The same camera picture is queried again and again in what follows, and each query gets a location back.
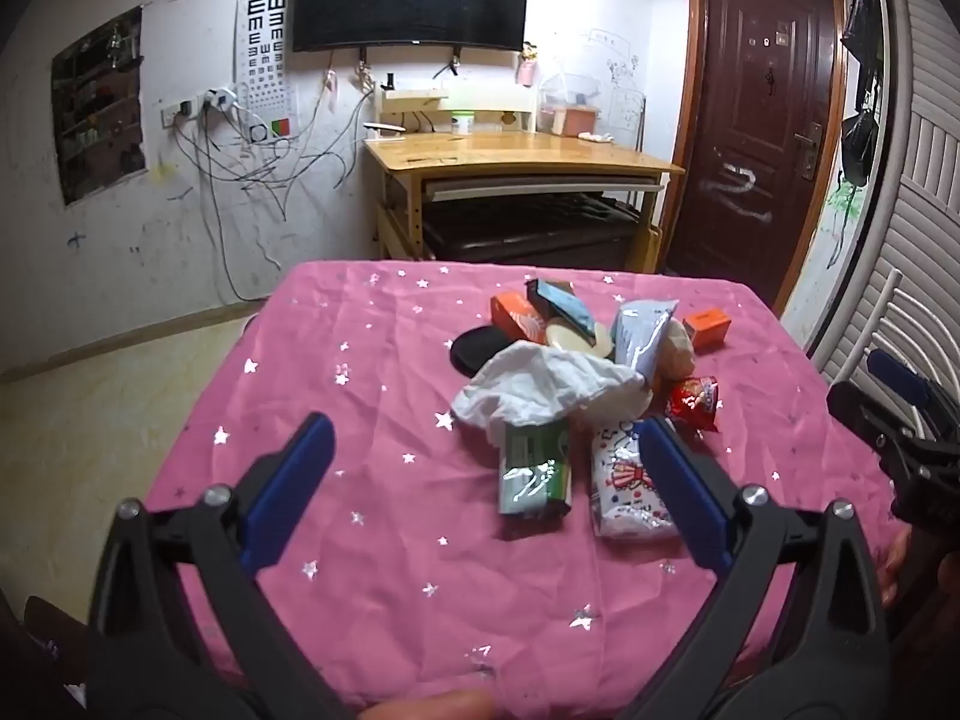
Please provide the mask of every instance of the pink tablecloth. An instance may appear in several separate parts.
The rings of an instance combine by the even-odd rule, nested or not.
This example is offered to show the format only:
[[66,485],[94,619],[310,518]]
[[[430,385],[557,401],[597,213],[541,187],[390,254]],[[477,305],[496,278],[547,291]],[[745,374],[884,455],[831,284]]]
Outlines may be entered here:
[[[584,458],[575,459],[573,511],[559,532],[502,538],[496,452],[438,423],[466,381],[448,362],[448,342],[488,319],[493,293],[522,290],[531,276],[572,280],[607,324],[623,298],[678,298],[680,316],[723,309],[733,318],[726,346],[697,364],[721,383],[709,450],[737,483],[765,484],[786,505],[850,499],[877,552],[895,534],[872,453],[827,415],[823,380],[746,287],[522,266],[299,266],[200,396],[148,505],[183,505],[213,482],[235,483],[308,412],[330,415],[336,460],[259,582],[349,702],[483,686],[518,718],[610,716],[713,585],[677,543],[594,538]],[[748,656],[768,640],[786,581],[781,573]],[[215,661],[236,669],[196,576],[185,583]],[[597,617],[572,625],[587,605]]]

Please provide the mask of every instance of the table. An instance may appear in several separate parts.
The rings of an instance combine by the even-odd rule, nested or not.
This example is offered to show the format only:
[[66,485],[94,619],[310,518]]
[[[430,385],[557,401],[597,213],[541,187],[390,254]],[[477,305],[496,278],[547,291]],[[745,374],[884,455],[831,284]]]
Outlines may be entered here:
[[[726,346],[700,357],[720,381],[719,432],[704,435],[740,484],[789,506],[853,501],[872,549],[899,530],[870,449],[827,414],[827,386],[743,285],[666,276],[439,262],[324,262],[280,284],[200,396],[147,498],[150,509],[235,483],[311,410],[337,456],[280,563],[258,581],[299,647],[347,701],[486,688],[520,720],[612,717],[683,635],[712,588],[683,546],[594,538],[589,458],[576,450],[573,510],[555,533],[508,538],[497,453],[448,424],[466,382],[448,342],[488,317],[490,295],[531,277],[570,280],[598,320],[621,298],[719,307]],[[769,640],[776,576],[745,656]],[[184,584],[215,664],[237,666],[193,570]],[[573,625],[578,610],[596,615]]]
[[[367,141],[367,148],[384,172],[376,206],[380,255],[403,260],[428,255],[422,231],[425,200],[532,191],[637,191],[643,203],[629,268],[652,272],[659,250],[659,229],[652,220],[656,194],[664,189],[661,178],[683,173],[681,167],[615,143],[542,132],[430,132],[402,141]],[[391,191],[391,178],[401,193]]]

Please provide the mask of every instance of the eye chart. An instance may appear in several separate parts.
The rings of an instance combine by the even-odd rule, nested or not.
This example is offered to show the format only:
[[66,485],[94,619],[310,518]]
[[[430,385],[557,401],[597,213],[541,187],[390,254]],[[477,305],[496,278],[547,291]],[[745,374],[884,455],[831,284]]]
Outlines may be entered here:
[[240,121],[253,143],[289,135],[296,119],[285,69],[290,30],[288,0],[237,0],[234,76],[249,113]]

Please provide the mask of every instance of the white tissue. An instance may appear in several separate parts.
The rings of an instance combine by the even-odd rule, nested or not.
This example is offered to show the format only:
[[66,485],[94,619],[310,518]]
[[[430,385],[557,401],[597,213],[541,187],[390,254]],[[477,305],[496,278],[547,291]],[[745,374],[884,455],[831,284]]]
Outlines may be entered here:
[[457,418],[502,447],[504,426],[545,425],[578,413],[592,426],[638,418],[650,406],[642,375],[592,354],[517,341],[453,399]]
[[686,333],[680,319],[670,319],[666,335],[661,342],[656,357],[656,370],[669,382],[678,382],[693,375],[696,361],[693,357],[693,343]]

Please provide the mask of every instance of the door handle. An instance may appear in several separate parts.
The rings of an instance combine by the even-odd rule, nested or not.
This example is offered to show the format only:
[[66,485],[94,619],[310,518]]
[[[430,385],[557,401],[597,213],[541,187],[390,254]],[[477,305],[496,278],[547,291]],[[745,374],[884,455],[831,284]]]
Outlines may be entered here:
[[817,161],[820,159],[820,146],[824,141],[824,127],[817,122],[810,122],[808,129],[809,135],[794,132],[796,138],[803,146],[803,164],[800,167],[800,175],[808,181],[812,181],[817,173]]

